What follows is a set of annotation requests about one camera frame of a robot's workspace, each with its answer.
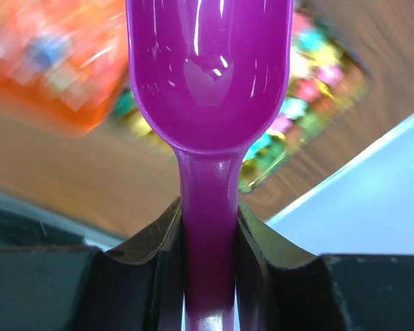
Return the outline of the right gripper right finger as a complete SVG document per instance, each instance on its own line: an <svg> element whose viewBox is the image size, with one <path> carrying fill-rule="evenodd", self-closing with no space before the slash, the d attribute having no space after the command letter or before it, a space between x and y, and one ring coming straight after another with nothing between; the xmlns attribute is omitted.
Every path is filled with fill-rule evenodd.
<svg viewBox="0 0 414 331"><path fill-rule="evenodd" d="M238 209L242 330L414 330L414 255L321 254Z"/></svg>

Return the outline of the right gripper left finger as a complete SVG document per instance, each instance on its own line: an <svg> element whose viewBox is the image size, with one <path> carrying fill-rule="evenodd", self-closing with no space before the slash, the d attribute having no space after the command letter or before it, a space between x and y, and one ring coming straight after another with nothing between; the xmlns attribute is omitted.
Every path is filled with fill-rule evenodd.
<svg viewBox="0 0 414 331"><path fill-rule="evenodd" d="M179 330L180 202L109 249L0 247L0 330Z"/></svg>

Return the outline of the star candy tin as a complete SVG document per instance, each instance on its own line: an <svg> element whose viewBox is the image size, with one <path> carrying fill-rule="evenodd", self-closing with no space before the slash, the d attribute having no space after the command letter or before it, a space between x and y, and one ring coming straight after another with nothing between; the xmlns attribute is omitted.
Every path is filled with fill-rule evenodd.
<svg viewBox="0 0 414 331"><path fill-rule="evenodd" d="M364 92L365 75L347 48L307 3L291 1L288 86L279 112L254 142L241 163L239 190L252 192L313 139L327 121ZM149 126L132 90L125 91L114 111L135 137L156 148L170 146Z"/></svg>

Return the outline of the purple plastic scoop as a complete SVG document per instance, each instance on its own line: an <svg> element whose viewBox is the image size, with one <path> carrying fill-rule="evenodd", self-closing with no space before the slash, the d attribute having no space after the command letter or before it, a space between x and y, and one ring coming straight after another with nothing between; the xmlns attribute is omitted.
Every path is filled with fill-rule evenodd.
<svg viewBox="0 0 414 331"><path fill-rule="evenodd" d="M128 1L130 80L178 160L187 330L232 330L241 164L288 86L291 1Z"/></svg>

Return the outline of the orange plastic candy box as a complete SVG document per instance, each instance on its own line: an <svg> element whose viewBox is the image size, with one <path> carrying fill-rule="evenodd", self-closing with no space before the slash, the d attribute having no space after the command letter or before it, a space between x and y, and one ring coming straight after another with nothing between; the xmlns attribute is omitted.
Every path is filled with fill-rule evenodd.
<svg viewBox="0 0 414 331"><path fill-rule="evenodd" d="M116 104L127 70L123 1L0 1L0 113L85 134Z"/></svg>

